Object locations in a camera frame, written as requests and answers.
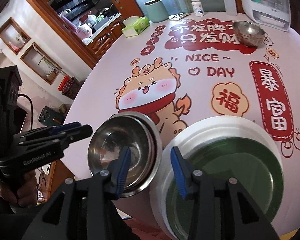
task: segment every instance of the white plate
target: white plate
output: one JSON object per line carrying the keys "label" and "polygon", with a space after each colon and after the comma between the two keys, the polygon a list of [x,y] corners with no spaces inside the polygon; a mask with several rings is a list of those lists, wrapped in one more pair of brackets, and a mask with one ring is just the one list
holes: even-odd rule
{"label": "white plate", "polygon": [[179,133],[162,152],[159,169],[150,184],[150,203],[153,215],[160,228],[172,239],[177,239],[168,223],[166,196],[173,179],[170,150],[178,146],[183,157],[213,141],[227,137],[255,140],[266,146],[278,159],[282,169],[279,150],[270,135],[252,121],[236,116],[215,116],[199,121]]}

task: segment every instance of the basket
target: basket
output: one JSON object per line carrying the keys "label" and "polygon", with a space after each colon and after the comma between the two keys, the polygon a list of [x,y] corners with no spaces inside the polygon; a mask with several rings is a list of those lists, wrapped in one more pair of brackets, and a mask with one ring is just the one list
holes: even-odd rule
{"label": "basket", "polygon": [[66,91],[63,91],[62,94],[64,96],[74,100],[80,90],[80,87],[81,86],[80,86],[79,81],[75,77],[73,77],[71,85],[69,86],[69,88]]}

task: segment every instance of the tissue box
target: tissue box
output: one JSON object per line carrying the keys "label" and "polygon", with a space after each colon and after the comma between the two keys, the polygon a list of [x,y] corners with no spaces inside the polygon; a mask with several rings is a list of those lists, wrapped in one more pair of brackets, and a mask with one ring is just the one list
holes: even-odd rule
{"label": "tissue box", "polygon": [[131,16],[124,20],[123,23],[126,27],[124,27],[121,31],[126,37],[137,36],[150,25],[147,17],[137,16]]}

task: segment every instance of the black cable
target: black cable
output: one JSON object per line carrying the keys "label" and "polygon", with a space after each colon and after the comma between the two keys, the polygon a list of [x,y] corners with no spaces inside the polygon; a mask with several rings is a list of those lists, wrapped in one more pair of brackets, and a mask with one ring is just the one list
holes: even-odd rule
{"label": "black cable", "polygon": [[29,100],[29,102],[30,102],[30,105],[31,105],[31,125],[30,125],[30,130],[32,130],[32,126],[33,126],[33,104],[32,104],[31,98],[28,97],[25,94],[18,94],[18,97],[27,98]]}

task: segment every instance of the green plate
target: green plate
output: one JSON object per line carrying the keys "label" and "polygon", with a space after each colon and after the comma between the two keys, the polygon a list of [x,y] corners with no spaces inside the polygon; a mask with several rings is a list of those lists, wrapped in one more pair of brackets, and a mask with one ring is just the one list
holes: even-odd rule
{"label": "green plate", "polygon": [[[275,155],[263,144],[246,138],[226,138],[203,146],[188,160],[214,178],[237,178],[251,194],[269,221],[276,215],[283,195],[283,175]],[[184,201],[176,183],[171,183],[166,211],[172,231],[180,240],[188,238],[193,200]],[[219,201],[215,201],[216,239],[220,239]]]}

